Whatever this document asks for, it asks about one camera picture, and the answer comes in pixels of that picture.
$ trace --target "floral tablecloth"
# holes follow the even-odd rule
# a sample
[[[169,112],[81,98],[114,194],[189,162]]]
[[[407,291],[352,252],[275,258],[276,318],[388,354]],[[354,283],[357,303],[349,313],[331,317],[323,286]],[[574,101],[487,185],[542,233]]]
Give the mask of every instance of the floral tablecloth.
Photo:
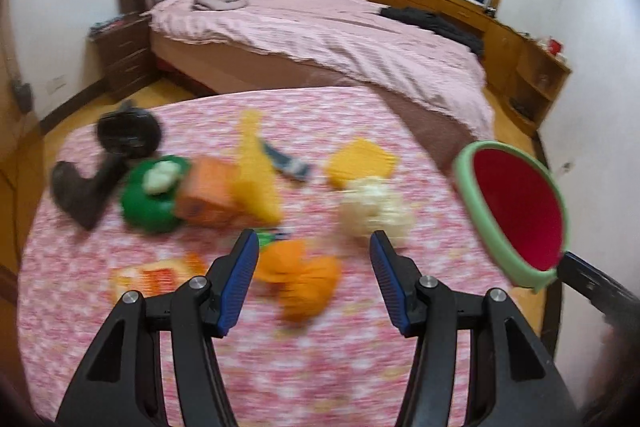
[[[228,94],[159,107],[162,153],[233,158],[241,110],[262,111],[262,135],[314,165],[300,186],[279,179],[284,225],[316,253],[334,253],[343,276],[329,308],[303,329],[279,320],[276,302],[252,285],[238,325],[215,341],[226,389],[242,427],[389,426],[395,422],[414,355],[391,325],[367,249],[337,231],[338,192],[322,166],[355,136],[396,154],[393,186],[415,214],[405,255],[450,288],[484,294],[509,283],[491,262],[461,203],[431,159],[385,104],[366,88],[322,87]],[[101,149],[93,126],[71,133],[60,159],[94,173]],[[44,194],[22,258],[18,331],[36,411],[53,418],[86,348],[109,314],[110,269],[194,251],[210,263],[228,253],[239,230],[181,227],[147,237],[127,228],[114,196],[91,233],[82,231]],[[168,420],[182,425],[169,334],[162,334]],[[468,335],[460,334],[450,423],[463,422]]]

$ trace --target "bed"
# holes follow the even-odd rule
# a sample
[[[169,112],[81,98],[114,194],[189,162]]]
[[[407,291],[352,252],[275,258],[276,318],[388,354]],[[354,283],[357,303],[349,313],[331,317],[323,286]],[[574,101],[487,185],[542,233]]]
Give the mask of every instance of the bed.
[[[363,25],[375,25],[379,35],[373,40],[378,41],[378,44],[372,44],[370,48],[376,53],[386,52],[386,56],[380,58],[383,66],[378,68],[377,72],[380,73],[381,69],[385,70],[385,74],[391,71],[395,81],[400,78],[404,89],[389,86],[388,82],[377,82],[367,68],[364,71],[362,68],[354,71],[353,68],[345,67],[344,62],[331,63],[330,60],[322,60],[322,54],[317,52],[310,58],[302,53],[300,56],[292,56],[290,50],[282,50],[277,46],[264,49],[260,46],[247,45],[246,35],[240,35],[239,38],[228,34],[224,35],[224,38],[203,38],[203,35],[192,38],[193,35],[190,35],[190,39],[183,38],[183,34],[176,36],[175,33],[171,33],[169,22],[175,24],[178,20],[178,26],[184,26],[186,24],[184,20],[187,18],[202,19],[211,17],[212,13],[218,15],[222,13],[191,12],[185,9],[189,0],[119,0],[123,12],[151,12],[151,45],[153,53],[158,58],[159,67],[172,73],[170,76],[175,81],[186,82],[192,88],[197,86],[200,93],[225,94],[259,89],[364,84],[379,95],[401,118],[417,142],[431,155],[442,171],[449,170],[453,159],[465,145],[475,139],[492,137],[493,112],[481,92],[484,86],[484,71],[466,48],[447,39],[433,36],[430,32],[373,15],[380,6],[365,0],[321,1],[324,6],[333,7],[334,4],[336,6],[339,4],[347,6],[346,12],[357,12],[354,17],[357,16],[359,19],[347,21],[348,32],[351,32],[349,45],[361,38],[359,32]],[[182,10],[181,14],[172,12],[160,20],[158,15],[166,13],[164,8],[172,4],[178,7],[178,12]],[[247,9],[255,9],[255,7],[256,2],[252,0]],[[225,17],[231,14],[231,12],[224,13]],[[317,10],[314,16],[316,20],[312,21],[313,24],[308,24],[307,28],[316,26],[325,30],[335,30],[335,27],[325,26],[328,24],[326,21],[331,17],[322,17]],[[322,19],[319,24],[317,24],[318,17]],[[266,19],[254,23],[253,29],[262,28],[264,20]],[[211,31],[205,37],[220,34],[218,28],[210,29]],[[393,49],[383,42],[384,32],[388,35],[393,34],[394,43],[397,44],[395,49],[399,50],[398,52],[394,53]],[[402,55],[402,47],[408,45],[405,41],[410,40],[411,46],[433,46],[433,38],[440,39],[436,43],[437,46],[446,48],[447,53],[457,57],[456,60],[449,60],[454,62],[453,67],[447,63],[447,60],[436,60],[433,63],[430,62],[431,69],[428,74],[420,76],[420,71],[415,71],[414,77],[417,76],[417,78],[410,79],[411,82],[402,78],[402,71],[411,69],[413,63],[417,62],[412,60],[415,55],[409,55],[408,58],[405,57],[406,60],[403,63],[395,63],[396,58]],[[458,80],[457,76],[464,78],[465,81]],[[438,83],[449,85],[444,96],[444,98],[449,97],[449,100],[443,102],[443,93],[440,91],[423,93],[423,88],[432,89]],[[450,87],[455,87],[457,91],[453,92],[454,90],[449,89]],[[415,91],[414,96],[407,93],[407,89]]]

